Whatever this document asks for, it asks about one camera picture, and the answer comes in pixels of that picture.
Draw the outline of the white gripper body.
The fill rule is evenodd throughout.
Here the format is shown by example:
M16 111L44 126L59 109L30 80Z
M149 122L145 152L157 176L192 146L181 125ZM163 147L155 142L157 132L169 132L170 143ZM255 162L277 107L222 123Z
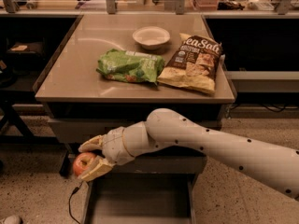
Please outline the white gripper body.
M124 127L120 127L109 131L103 136L102 153L108 162L115 165L124 165L135 159L125 148L123 141L124 130Z

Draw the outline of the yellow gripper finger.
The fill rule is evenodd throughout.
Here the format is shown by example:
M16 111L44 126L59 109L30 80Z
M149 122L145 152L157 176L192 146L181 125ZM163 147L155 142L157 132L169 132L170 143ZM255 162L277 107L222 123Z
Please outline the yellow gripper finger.
M88 141L84 142L81 144L78 148L78 151L80 153L83 152L92 152L95 150L101 150L103 147L103 136L102 135L97 135Z
M84 164L83 171L78 178L86 182L93 181L95 178L109 173L114 167L113 163L100 156L82 161Z

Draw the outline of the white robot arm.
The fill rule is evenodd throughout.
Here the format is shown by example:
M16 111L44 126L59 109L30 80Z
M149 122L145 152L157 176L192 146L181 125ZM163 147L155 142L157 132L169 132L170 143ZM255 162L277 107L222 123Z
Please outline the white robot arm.
M100 150L102 154L78 177L84 181L110 172L136 157L167 147L200 151L269 188L299 200L299 152L200 126L179 113L158 108L146 120L119 127L86 141L78 151Z

